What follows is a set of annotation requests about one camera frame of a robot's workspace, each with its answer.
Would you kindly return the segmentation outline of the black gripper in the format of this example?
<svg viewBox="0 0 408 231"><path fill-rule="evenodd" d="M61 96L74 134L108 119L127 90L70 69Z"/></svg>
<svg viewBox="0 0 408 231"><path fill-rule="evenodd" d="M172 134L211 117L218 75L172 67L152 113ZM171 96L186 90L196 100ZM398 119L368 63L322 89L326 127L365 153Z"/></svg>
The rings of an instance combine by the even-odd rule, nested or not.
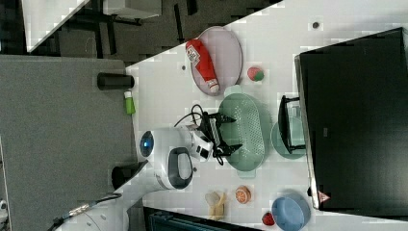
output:
<svg viewBox="0 0 408 231"><path fill-rule="evenodd" d="M213 143L213 157L220 158L221 156L231 156L235 151L239 150L242 145L225 144L220 133L222 123L233 123L236 120L228 115L220 113L209 114L204 112L201 117L199 130Z"/></svg>

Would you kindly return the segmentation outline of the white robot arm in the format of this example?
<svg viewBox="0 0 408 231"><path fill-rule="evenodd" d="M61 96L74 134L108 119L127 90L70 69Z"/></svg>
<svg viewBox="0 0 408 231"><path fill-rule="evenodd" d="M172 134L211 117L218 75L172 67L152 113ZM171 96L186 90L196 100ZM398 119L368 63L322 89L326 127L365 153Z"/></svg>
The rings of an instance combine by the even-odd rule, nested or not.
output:
<svg viewBox="0 0 408 231"><path fill-rule="evenodd" d="M128 210L145 195L183 190L192 180L192 159L222 158L240 147L227 144L220 127L234 118L221 113L201 114L198 125L176 125L145 132L139 150L145 159L138 167L115 167L115 191L55 218L47 231L128 231Z"/></svg>

